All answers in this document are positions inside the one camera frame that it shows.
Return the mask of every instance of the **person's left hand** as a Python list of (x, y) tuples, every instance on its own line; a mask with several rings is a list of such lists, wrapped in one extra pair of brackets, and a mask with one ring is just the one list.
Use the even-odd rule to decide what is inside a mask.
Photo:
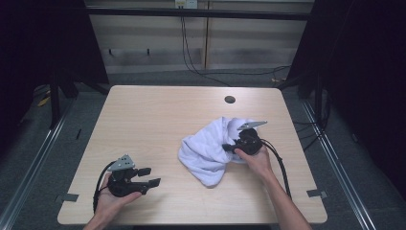
[[(107, 186), (110, 175), (111, 172), (104, 176), (104, 181), (101, 188), (105, 188)], [(98, 206), (92, 220), (102, 221), (103, 223), (108, 224), (114, 219), (114, 217), (117, 216), (117, 214), (126, 204), (131, 203), (140, 196), (142, 196), (140, 192), (134, 192), (124, 197), (116, 197), (110, 193), (108, 188), (103, 189), (99, 194)]]

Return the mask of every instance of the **horizontal black bar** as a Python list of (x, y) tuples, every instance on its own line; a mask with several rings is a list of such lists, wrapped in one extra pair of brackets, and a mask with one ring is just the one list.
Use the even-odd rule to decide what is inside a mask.
[(177, 17), (212, 17), (212, 18), (250, 18), (307, 21), (314, 16), (310, 13), (271, 12), (271, 11), (217, 11), (192, 9), (149, 9), (149, 8), (30, 8), (36, 12), (46, 13), (86, 13), (93, 15), (140, 15), (140, 16), (177, 16)]

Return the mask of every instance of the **human arm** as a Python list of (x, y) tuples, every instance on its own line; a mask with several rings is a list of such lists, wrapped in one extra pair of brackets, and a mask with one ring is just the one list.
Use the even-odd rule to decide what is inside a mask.
[[(110, 174), (111, 172), (105, 175), (101, 185), (102, 188), (105, 188), (107, 185)], [(110, 193), (108, 188), (102, 189), (99, 194), (95, 215), (89, 220), (86, 226), (84, 226), (83, 230), (104, 229), (126, 204), (131, 203), (141, 195), (140, 192), (135, 192), (124, 197), (116, 197)]]
[(262, 146), (256, 155), (248, 155), (241, 149), (236, 149), (235, 153), (247, 162), (250, 169), (265, 185), (269, 198), (274, 205), (280, 228), (283, 230), (311, 229), (310, 224), (274, 175), (266, 147)]

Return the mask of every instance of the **light wood table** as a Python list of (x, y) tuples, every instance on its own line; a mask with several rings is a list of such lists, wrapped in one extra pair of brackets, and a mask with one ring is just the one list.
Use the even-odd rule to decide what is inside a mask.
[[(233, 96), (235, 103), (226, 103)], [(92, 196), (102, 169), (128, 153), (137, 168), (151, 175), (133, 181), (162, 178), (135, 202), (124, 207), (115, 223), (149, 224), (266, 224), (277, 222), (261, 182), (246, 165), (229, 163), (220, 183), (206, 188), (178, 160), (181, 140), (219, 117), (268, 121), (258, 128), (283, 158), (293, 201), (309, 222), (327, 220), (305, 155), (282, 93), (270, 88), (114, 86), (107, 97), (80, 161), (69, 194), (58, 215), (61, 224), (85, 224), (93, 217)], [(282, 186), (280, 166), (272, 167)]]

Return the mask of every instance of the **white towel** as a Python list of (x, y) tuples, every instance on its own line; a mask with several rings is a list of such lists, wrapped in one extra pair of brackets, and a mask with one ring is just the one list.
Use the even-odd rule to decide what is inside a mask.
[(220, 182), (226, 164), (230, 161), (241, 162), (235, 154), (223, 149), (223, 144), (234, 145), (238, 139), (238, 127), (250, 119), (221, 117), (200, 129), (196, 134), (182, 140), (179, 160), (205, 186), (213, 186)]

